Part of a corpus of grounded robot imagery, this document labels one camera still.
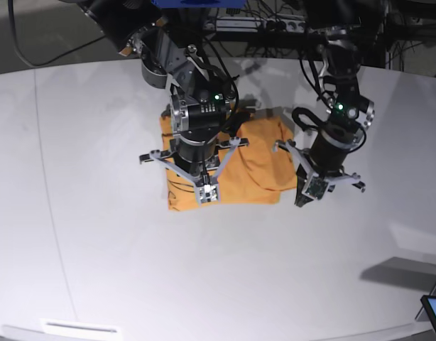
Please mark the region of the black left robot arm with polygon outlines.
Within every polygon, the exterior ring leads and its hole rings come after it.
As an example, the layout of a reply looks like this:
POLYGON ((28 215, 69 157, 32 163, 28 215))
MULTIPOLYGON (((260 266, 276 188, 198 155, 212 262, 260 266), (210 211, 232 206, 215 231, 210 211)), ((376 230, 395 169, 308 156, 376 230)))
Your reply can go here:
POLYGON ((303 1, 302 7, 306 21, 299 60, 308 62, 310 85, 327 118, 296 107, 292 120, 302 131, 315 133, 312 145, 275 142, 274 149, 287 151, 298 162, 297 207, 323 199, 339 184, 366 189, 359 174, 345 171, 344 162, 366 143, 374 120, 374 102, 361 93, 358 73, 364 50, 376 42, 381 17, 379 5, 370 1, 303 1))

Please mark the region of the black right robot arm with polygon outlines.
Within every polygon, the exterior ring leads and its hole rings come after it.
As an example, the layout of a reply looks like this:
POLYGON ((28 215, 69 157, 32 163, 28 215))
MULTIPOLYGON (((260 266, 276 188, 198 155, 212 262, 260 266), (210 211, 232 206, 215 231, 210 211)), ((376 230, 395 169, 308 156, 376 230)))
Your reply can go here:
POLYGON ((235 79, 224 65, 210 63, 203 28, 217 1, 78 1, 120 55, 136 55, 144 80, 169 96, 168 148, 140 156, 157 162, 192 186, 198 205, 221 199, 219 177, 233 153, 248 145, 235 134, 239 106, 235 79))

